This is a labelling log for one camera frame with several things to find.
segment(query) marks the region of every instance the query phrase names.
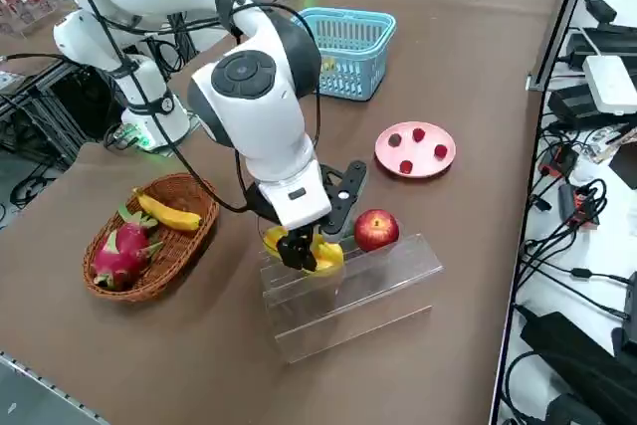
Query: brown wicker basket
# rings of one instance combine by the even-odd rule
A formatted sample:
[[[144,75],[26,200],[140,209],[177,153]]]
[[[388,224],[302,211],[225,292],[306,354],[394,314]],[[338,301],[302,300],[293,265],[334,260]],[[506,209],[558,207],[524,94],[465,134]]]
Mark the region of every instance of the brown wicker basket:
[[[187,173],[163,176],[140,190],[166,206],[190,211],[201,216],[197,231],[172,230],[161,223],[151,234],[153,241],[163,241],[161,249],[152,257],[149,267],[141,274],[131,289],[122,292],[107,291],[93,284],[95,272],[92,263],[96,252],[110,231],[123,225],[123,220],[114,214],[93,238],[84,255],[84,282],[95,295],[115,301],[141,302],[159,295],[178,273],[195,259],[211,233],[212,225],[219,214],[219,205]],[[141,208],[135,196],[126,202],[130,213]]]

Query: yellow banana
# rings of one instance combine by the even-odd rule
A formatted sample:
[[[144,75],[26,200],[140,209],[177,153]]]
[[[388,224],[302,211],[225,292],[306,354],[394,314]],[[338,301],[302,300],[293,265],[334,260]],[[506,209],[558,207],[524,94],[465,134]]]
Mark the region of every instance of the yellow banana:
[[[281,226],[270,228],[263,238],[266,251],[276,258],[281,259],[277,251],[277,243],[286,234],[288,234],[288,232]],[[310,251],[312,251],[312,255],[317,260],[317,268],[313,272],[306,271],[308,274],[327,276],[340,269],[344,263],[343,252],[340,245],[326,242],[321,234],[314,234],[312,237]]]
[[[138,192],[136,188],[132,191],[137,196],[141,209],[169,228],[178,231],[196,231],[199,228],[201,216],[198,214],[169,208],[147,194]]]

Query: white router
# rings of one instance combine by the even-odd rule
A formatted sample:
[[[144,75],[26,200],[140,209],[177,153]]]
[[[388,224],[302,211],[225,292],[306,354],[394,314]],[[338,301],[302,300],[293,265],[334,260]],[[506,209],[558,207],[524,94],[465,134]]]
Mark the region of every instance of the white router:
[[[579,31],[597,54],[586,57],[583,66],[597,109],[617,115],[637,112],[637,90],[624,63],[616,55],[602,55],[584,29]]]

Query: blue plastic basket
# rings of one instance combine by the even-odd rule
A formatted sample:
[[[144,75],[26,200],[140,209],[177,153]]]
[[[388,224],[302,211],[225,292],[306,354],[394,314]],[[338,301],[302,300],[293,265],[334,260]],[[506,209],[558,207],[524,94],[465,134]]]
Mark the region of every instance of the blue plastic basket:
[[[320,92],[369,100],[385,76],[387,46],[396,31],[396,19],[378,12],[322,7],[300,13],[315,34],[322,56]]]

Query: red berry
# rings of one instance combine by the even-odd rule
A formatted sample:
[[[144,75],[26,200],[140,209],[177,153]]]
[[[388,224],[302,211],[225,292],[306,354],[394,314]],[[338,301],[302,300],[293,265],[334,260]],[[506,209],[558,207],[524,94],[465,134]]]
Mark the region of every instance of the red berry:
[[[409,161],[408,159],[405,159],[404,161],[402,161],[400,163],[400,172],[402,174],[409,174],[411,173],[411,170],[414,168],[414,165],[411,161]]]
[[[414,141],[419,143],[425,137],[425,130],[422,128],[414,128],[411,134],[412,134],[412,137],[414,138]]]
[[[402,142],[402,138],[400,137],[400,135],[398,133],[394,133],[391,136],[389,136],[389,146],[393,146],[394,148],[396,146],[399,146],[400,143]]]
[[[447,146],[445,146],[444,144],[438,144],[436,145],[436,149],[434,149],[434,155],[438,159],[445,159],[445,156],[447,156],[447,151]]]

